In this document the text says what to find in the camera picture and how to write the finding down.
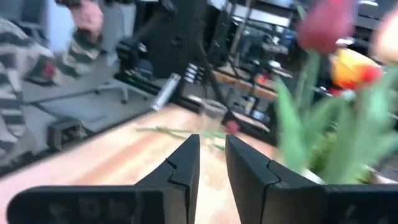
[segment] desk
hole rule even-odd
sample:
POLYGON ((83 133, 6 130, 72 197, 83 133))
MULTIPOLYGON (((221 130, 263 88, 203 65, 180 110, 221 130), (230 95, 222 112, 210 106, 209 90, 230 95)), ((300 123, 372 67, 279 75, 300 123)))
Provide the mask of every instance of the desk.
MULTIPOLYGON (((219 71, 224 71, 229 74, 234 73, 230 65, 219 68, 219 71)), ((238 75, 242 79, 242 80, 237 80, 236 78, 231 77, 229 75, 225 75, 219 71, 213 70, 213 73, 215 74, 217 81, 219 81, 220 83, 228 83, 244 91, 250 91, 250 89, 252 88, 252 85, 250 83, 243 81, 243 80, 248 80, 250 77, 247 72, 239 68, 236 68, 238 75)), ((280 77, 292 78, 292 75, 288 71, 285 71, 283 69, 275 68, 273 71, 275 74, 278 74, 280 77)), ((264 85, 271 90, 274 89, 274 82, 272 80, 267 80, 264 85)), ((275 92, 267 90, 265 88, 261 88, 260 86, 256 86, 256 88, 254 89, 254 94, 257 96, 261 96, 263 98, 270 98, 270 99, 277 98, 277 94, 275 92)))
MULTIPOLYGON (((76 148, 39 161, 0 180, 0 224, 6 224, 8 201, 21 190, 38 185, 128 185, 153 171, 183 141, 162 133, 135 132, 138 127, 187 129, 198 115, 175 105, 109 130, 76 148)), ((272 157, 273 147, 243 134, 243 141, 272 157)), ((238 224, 221 151, 201 150, 196 223, 238 224)))

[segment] flower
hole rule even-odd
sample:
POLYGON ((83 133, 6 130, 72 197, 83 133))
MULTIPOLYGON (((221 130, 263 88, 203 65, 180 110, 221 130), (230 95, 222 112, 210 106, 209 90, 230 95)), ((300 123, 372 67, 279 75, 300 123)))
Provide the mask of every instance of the flower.
POLYGON ((298 25, 299 46, 333 53, 337 40, 353 33, 357 6, 356 0, 319 0, 298 25))
POLYGON ((343 93, 343 90, 338 90, 338 89, 335 89, 335 88, 330 88, 330 89, 329 89, 329 93, 330 93, 330 95, 332 95, 332 96, 341 96, 341 94, 343 93))
POLYGON ((382 63, 398 62, 398 7, 386 14, 373 32, 371 53, 382 63))
POLYGON ((339 49, 332 60, 333 82, 345 90, 371 85, 382 75, 382 68, 370 58, 350 49, 339 49))
POLYGON ((236 121, 228 121, 225 125, 226 132, 228 134, 237 134, 241 127, 237 124, 236 121))

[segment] striped fabric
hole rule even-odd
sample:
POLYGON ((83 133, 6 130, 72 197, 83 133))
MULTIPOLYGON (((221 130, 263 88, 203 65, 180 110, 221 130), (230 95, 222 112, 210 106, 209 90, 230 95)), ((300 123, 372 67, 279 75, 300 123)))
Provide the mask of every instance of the striped fabric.
POLYGON ((43 86, 72 84, 89 72, 99 54, 98 45, 75 32, 68 50, 54 56, 13 23, 0 18, 0 159, 14 149, 26 128, 21 81, 43 86))

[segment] red tulip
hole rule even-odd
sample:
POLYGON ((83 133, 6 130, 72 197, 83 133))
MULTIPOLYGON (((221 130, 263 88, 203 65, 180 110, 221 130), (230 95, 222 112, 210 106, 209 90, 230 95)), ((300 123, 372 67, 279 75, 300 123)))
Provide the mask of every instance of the red tulip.
POLYGON ((352 35, 357 7, 356 0, 318 0, 298 25, 299 46, 333 53, 338 39, 352 35))
POLYGON ((341 96, 341 94, 343 94, 343 90, 337 90, 335 88, 330 88, 329 93, 332 96, 341 96))
POLYGON ((354 81, 341 82, 340 87, 342 87, 344 90, 356 90, 359 87, 359 83, 354 81))
POLYGON ((241 129, 241 127, 237 124, 236 121, 228 121, 225 126, 226 126, 226 132, 228 134, 237 134, 241 129))
POLYGON ((372 84, 380 79, 383 71, 380 67, 373 65, 364 65, 362 68, 362 81, 366 84, 372 84))

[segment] green leaf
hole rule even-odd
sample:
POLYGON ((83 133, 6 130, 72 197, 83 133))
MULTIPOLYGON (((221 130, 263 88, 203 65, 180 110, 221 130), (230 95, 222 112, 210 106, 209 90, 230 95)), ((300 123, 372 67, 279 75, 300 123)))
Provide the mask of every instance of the green leaf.
POLYGON ((366 165, 377 164, 381 159, 394 152, 398 147, 398 133, 391 131, 379 137, 377 144, 369 150, 369 153, 363 154, 363 162, 366 165))
POLYGON ((355 115, 348 102, 342 104, 336 130, 336 144, 331 150, 326 160, 325 169, 320 175, 327 184, 346 184, 346 173, 351 172, 351 166, 356 165, 351 150, 353 141, 355 141, 355 122, 355 115))
POLYGON ((307 164, 302 123, 294 106, 292 95, 285 84, 280 79, 276 81, 276 84, 278 91, 278 148, 284 155, 286 166, 301 174, 307 164))
POLYGON ((337 118, 336 114, 338 114, 343 102, 344 100, 340 97, 328 97, 323 98, 313 106, 313 109, 303 122, 308 150, 313 149, 313 145, 319 139, 319 135, 322 135, 326 128, 331 126, 333 119, 337 118))

